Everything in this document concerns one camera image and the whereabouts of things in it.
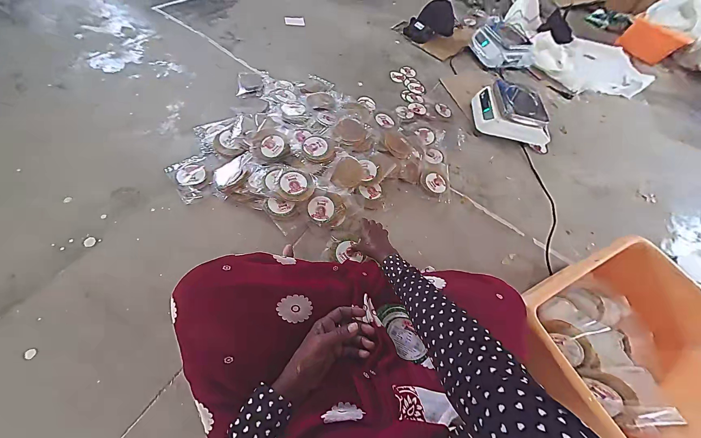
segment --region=orange box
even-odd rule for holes
[[[615,40],[615,45],[646,64],[654,65],[694,39],[677,30],[650,23],[645,14],[638,15],[632,25]]]
[[[601,438],[625,436],[537,318],[541,304],[589,273],[626,296],[654,335],[661,362],[659,385],[688,421],[659,428],[661,436],[701,438],[701,287],[644,238],[620,238],[523,293],[530,327],[529,372]]]

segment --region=power cord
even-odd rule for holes
[[[553,239],[553,232],[556,231],[556,203],[553,201],[553,198],[550,196],[550,192],[545,187],[543,179],[540,178],[538,170],[534,168],[534,163],[532,162],[532,157],[529,156],[527,145],[523,143],[520,143],[519,145],[521,146],[521,150],[523,150],[523,154],[527,156],[529,167],[532,169],[534,177],[538,180],[538,183],[540,183],[540,187],[545,193],[545,196],[548,197],[548,202],[550,203],[550,231],[548,232],[548,238],[545,239],[545,265],[548,267],[548,274],[553,275],[553,268],[550,266],[550,241]]]

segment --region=black and white polka dot blouse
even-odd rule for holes
[[[463,436],[597,438],[526,367],[398,254],[383,272],[427,345]]]

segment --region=digital weighing scale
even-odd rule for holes
[[[548,152],[548,113],[534,90],[497,79],[472,98],[472,116],[483,134],[520,141],[541,154]]]

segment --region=cardboard sheet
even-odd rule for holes
[[[407,26],[407,23],[408,22],[403,21],[399,24],[396,24],[391,29],[394,30],[397,34],[402,35],[402,30],[405,28],[405,26]],[[410,41],[410,39],[406,36],[402,36],[411,44],[420,47],[424,52],[428,53],[429,55],[434,56],[440,61],[445,61],[451,56],[461,52],[461,50],[464,47],[470,45],[470,40],[472,39],[472,34],[474,33],[475,29],[471,27],[462,27],[459,29],[455,29],[453,31],[453,35],[449,37],[441,37],[440,35],[435,35],[433,39],[427,41],[423,45],[416,44],[413,41]]]
[[[481,88],[493,84],[494,80],[494,75],[478,69],[440,78],[440,83],[448,90],[461,112],[472,121],[472,98]]]

